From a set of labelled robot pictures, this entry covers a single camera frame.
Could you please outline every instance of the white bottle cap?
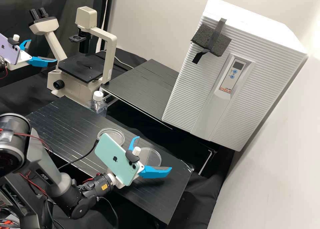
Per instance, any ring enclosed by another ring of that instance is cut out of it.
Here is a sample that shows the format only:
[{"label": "white bottle cap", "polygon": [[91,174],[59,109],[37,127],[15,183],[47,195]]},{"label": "white bottle cap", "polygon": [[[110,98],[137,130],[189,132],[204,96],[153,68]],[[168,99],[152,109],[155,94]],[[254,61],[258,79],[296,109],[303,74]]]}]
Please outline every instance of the white bottle cap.
[{"label": "white bottle cap", "polygon": [[135,156],[138,156],[141,152],[141,148],[140,147],[135,147],[132,151],[132,154],[134,154]]},{"label": "white bottle cap", "polygon": [[16,34],[13,35],[13,40],[14,40],[14,41],[18,42],[19,39],[20,39],[20,36],[19,36],[19,35],[16,35]]},{"label": "white bottle cap", "polygon": [[93,100],[95,101],[102,101],[103,99],[103,92],[102,91],[99,91],[99,90],[96,90],[94,93],[93,93]]}]

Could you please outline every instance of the microscope stage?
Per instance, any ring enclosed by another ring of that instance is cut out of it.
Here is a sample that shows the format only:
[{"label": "microscope stage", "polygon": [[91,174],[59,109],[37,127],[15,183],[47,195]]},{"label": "microscope stage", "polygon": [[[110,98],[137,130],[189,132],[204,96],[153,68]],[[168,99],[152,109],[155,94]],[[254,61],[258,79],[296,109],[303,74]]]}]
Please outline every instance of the microscope stage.
[{"label": "microscope stage", "polygon": [[104,60],[95,54],[77,54],[59,62],[60,70],[85,83],[99,79],[103,73],[103,66]]}]

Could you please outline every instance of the digital display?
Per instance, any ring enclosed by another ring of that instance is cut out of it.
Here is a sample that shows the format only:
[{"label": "digital display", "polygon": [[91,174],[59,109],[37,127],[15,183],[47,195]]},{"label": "digital display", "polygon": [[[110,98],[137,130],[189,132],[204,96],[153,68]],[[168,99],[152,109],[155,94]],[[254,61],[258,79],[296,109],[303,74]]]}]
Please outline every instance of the digital display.
[{"label": "digital display", "polygon": [[233,64],[233,68],[236,68],[238,70],[242,70],[243,64],[235,61]]}]

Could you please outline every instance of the microscope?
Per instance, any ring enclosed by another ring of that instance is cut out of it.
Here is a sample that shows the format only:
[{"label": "microscope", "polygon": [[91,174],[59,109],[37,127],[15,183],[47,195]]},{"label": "microscope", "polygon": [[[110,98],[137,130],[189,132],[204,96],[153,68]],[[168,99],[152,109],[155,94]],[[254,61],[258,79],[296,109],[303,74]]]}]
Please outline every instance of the microscope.
[{"label": "microscope", "polygon": [[[93,93],[99,90],[101,84],[111,80],[113,60],[116,51],[117,37],[97,27],[97,11],[87,6],[79,7],[75,23],[78,34],[70,36],[71,42],[79,43],[79,52],[67,58],[54,31],[59,27],[58,20],[49,16],[44,8],[30,10],[33,22],[29,28],[36,35],[44,35],[58,61],[56,69],[49,72],[47,88],[57,97],[68,98],[84,105],[92,99]],[[92,35],[107,42],[105,58],[100,56],[83,55],[88,53]]]}]

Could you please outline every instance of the smartphone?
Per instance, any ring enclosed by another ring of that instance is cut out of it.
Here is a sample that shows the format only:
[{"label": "smartphone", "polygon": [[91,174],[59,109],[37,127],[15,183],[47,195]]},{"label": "smartphone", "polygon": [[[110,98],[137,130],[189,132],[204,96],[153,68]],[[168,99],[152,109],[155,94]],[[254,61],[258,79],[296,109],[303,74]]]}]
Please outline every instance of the smartphone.
[{"label": "smartphone", "polygon": [[10,64],[17,64],[20,55],[20,47],[11,45],[8,38],[0,34],[0,56],[6,59]]},{"label": "smartphone", "polygon": [[126,151],[106,133],[102,134],[94,153],[126,186],[131,184],[139,171],[139,163],[130,165]]}]

